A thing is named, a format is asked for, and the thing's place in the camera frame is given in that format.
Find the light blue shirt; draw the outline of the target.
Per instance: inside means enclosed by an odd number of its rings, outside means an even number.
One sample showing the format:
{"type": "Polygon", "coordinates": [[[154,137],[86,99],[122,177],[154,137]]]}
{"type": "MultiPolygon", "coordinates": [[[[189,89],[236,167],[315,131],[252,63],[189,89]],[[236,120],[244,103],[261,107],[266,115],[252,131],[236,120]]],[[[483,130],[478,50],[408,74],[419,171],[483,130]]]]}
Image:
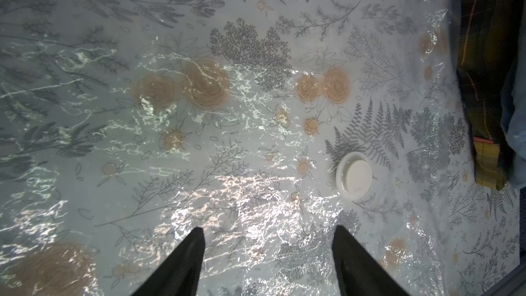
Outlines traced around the light blue shirt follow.
{"type": "Polygon", "coordinates": [[[501,91],[501,127],[512,149],[512,168],[508,177],[515,189],[525,188],[525,67],[512,62],[501,91]]]}

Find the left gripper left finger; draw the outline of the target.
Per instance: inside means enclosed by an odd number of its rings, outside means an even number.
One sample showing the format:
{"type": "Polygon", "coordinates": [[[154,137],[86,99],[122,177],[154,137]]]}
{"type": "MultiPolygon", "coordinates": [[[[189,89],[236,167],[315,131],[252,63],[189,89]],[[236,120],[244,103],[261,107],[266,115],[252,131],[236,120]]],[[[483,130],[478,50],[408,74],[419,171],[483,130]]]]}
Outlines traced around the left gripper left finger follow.
{"type": "Polygon", "coordinates": [[[196,227],[133,296],[196,296],[204,252],[204,230],[196,227]]]}

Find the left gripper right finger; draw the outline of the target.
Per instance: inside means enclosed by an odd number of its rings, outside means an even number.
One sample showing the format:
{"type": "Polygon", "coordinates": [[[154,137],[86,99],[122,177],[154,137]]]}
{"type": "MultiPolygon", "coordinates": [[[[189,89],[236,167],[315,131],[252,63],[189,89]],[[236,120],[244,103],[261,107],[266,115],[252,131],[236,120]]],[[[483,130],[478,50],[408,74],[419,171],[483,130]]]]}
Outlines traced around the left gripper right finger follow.
{"type": "Polygon", "coordinates": [[[342,296],[408,296],[345,227],[336,227],[331,249],[342,296]]]}

